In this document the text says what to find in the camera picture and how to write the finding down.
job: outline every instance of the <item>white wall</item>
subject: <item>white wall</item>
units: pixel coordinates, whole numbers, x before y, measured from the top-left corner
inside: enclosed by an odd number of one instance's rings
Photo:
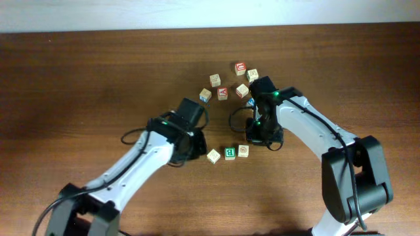
[[[0,0],[0,32],[420,21],[420,0]]]

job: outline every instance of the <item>white block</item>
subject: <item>white block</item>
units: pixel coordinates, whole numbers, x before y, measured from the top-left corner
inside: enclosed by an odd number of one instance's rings
[[[219,100],[228,99],[228,88],[217,88],[217,98]]]
[[[248,145],[239,145],[238,147],[238,157],[248,157],[249,146]]]
[[[210,75],[210,84],[212,87],[217,87],[221,85],[221,78],[218,74]]]
[[[211,98],[211,92],[203,88],[203,90],[199,94],[199,99],[203,102],[208,102],[210,98]]]
[[[240,98],[243,98],[244,96],[247,96],[248,92],[249,92],[249,89],[244,84],[241,84],[238,88],[236,88],[236,94]]]
[[[247,71],[247,78],[250,83],[258,79],[257,69],[250,69],[249,71]]]
[[[245,71],[247,70],[245,63],[241,62],[241,63],[236,63],[235,64],[235,72],[236,75],[243,75],[245,74]]]
[[[207,159],[211,161],[213,164],[216,163],[221,158],[221,155],[214,149],[212,149],[209,154],[207,154]]]

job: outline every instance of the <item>wooden table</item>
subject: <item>wooden table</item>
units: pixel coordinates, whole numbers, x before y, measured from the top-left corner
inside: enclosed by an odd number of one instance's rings
[[[278,88],[297,87],[346,130],[380,140],[395,198],[367,226],[418,235],[419,23],[0,35],[0,234],[28,235],[62,187],[83,186],[128,150],[124,132],[184,97],[198,100],[210,75],[227,87],[247,84],[234,74],[237,61]],[[248,98],[230,90],[219,102],[213,93],[209,149],[245,143],[228,115]],[[251,146],[246,159],[163,167],[131,199],[121,228],[250,235],[308,229],[324,210],[320,162],[286,131],[279,152]]]

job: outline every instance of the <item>toy block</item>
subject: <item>toy block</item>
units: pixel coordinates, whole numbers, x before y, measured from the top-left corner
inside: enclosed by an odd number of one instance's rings
[[[221,155],[214,149],[212,149],[209,154],[207,154],[207,159],[211,161],[213,164],[215,164],[219,159]]]
[[[224,159],[225,160],[234,160],[236,156],[234,147],[227,147],[224,149]]]
[[[210,75],[210,84],[212,87],[217,87],[221,85],[221,78],[218,74]]]
[[[252,83],[254,80],[258,79],[257,69],[251,69],[247,71],[247,78],[249,83]]]
[[[217,98],[219,100],[227,100],[228,99],[228,88],[218,88],[217,89]]]
[[[249,92],[249,89],[244,84],[241,84],[238,88],[236,88],[236,94],[240,98],[243,98],[244,96],[247,96],[248,92]]]
[[[201,93],[199,94],[199,99],[203,102],[208,102],[211,98],[211,92],[208,91],[207,89],[203,88],[203,90],[201,91]]]
[[[253,107],[254,105],[255,105],[254,98],[250,98],[250,99],[248,100],[248,102],[247,102],[247,106],[251,106],[251,107]]]
[[[236,63],[235,64],[235,72],[236,75],[243,75],[245,74],[247,68],[245,66],[245,63],[241,62],[241,63]]]
[[[238,157],[248,157],[249,146],[248,145],[239,145],[238,147]]]

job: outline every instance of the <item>brown table surface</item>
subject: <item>brown table surface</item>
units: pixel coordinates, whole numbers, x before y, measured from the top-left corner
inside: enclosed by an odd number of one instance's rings
[[[0,234],[29,235],[62,187],[83,186],[129,149],[124,132],[184,97],[198,101],[212,74],[230,94],[218,101],[211,89],[208,148],[245,144],[228,127],[250,98],[231,89],[247,85],[237,61],[380,140],[395,197],[367,226],[420,232],[420,24],[402,23],[0,35]],[[121,229],[250,235],[308,229],[324,210],[320,161],[285,131],[279,152],[250,146],[248,158],[163,167],[131,199]]]

